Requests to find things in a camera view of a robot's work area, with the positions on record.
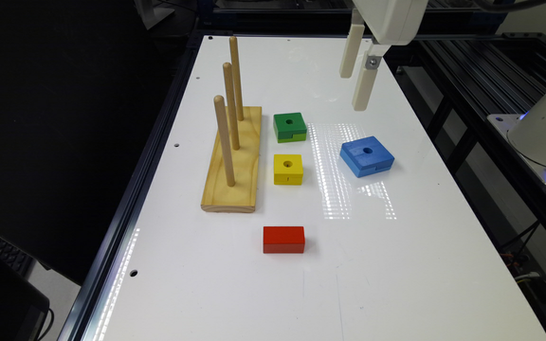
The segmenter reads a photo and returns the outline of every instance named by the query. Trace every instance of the wooden dowel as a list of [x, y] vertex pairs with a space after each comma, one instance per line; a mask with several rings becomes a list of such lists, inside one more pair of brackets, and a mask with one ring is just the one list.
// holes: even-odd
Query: wooden dowel
[[220, 147], [223, 150], [227, 185], [233, 187], [235, 186], [235, 174], [233, 172], [231, 147], [228, 143], [227, 113], [225, 113], [225, 99], [220, 95], [214, 97], [214, 110], [216, 110], [216, 121], [218, 121], [218, 134], [220, 135]]
[[235, 104], [237, 104], [237, 119], [244, 120], [244, 100], [242, 99], [242, 78], [239, 73], [239, 48], [237, 38], [228, 39], [231, 45], [231, 63], [233, 64], [233, 85], [235, 86]]
[[231, 147], [234, 151], [239, 150], [239, 133], [237, 132], [237, 117], [235, 116], [235, 97], [233, 96], [233, 76], [230, 63], [223, 64], [225, 74], [225, 89], [227, 90], [228, 123], [231, 129]]

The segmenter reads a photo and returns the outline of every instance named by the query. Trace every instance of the blue block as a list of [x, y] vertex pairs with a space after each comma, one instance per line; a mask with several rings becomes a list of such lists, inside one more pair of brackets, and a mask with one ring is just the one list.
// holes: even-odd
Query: blue block
[[395, 160], [374, 136], [343, 143], [340, 157], [356, 177], [388, 171]]

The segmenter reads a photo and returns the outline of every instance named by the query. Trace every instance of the wooden base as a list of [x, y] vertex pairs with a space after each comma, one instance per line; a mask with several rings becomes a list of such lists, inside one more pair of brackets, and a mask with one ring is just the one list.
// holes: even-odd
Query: wooden base
[[235, 170], [233, 187], [227, 186], [220, 135], [216, 134], [201, 209], [206, 212], [232, 213], [251, 213], [256, 209], [262, 116], [263, 108], [244, 107], [244, 120], [238, 122], [240, 149], [231, 150]]

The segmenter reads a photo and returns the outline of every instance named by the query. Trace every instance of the white tabletop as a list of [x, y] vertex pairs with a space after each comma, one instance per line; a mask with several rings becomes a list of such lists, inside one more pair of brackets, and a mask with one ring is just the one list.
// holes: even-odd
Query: white tabletop
[[[358, 113], [343, 40], [239, 47], [244, 105], [263, 107], [256, 211], [200, 208], [230, 62], [206, 38], [96, 339], [546, 340], [385, 64]], [[293, 112], [307, 140], [278, 144], [273, 115]], [[340, 145], [370, 135], [395, 162], [356, 178]], [[302, 186], [273, 185], [276, 153], [302, 155]], [[263, 254], [266, 225], [304, 226], [304, 254]]]

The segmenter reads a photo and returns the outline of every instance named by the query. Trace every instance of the red rectangular block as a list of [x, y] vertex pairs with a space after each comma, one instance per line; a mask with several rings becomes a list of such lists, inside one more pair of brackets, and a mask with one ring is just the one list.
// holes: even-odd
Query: red rectangular block
[[304, 227], [265, 226], [264, 253], [304, 253]]

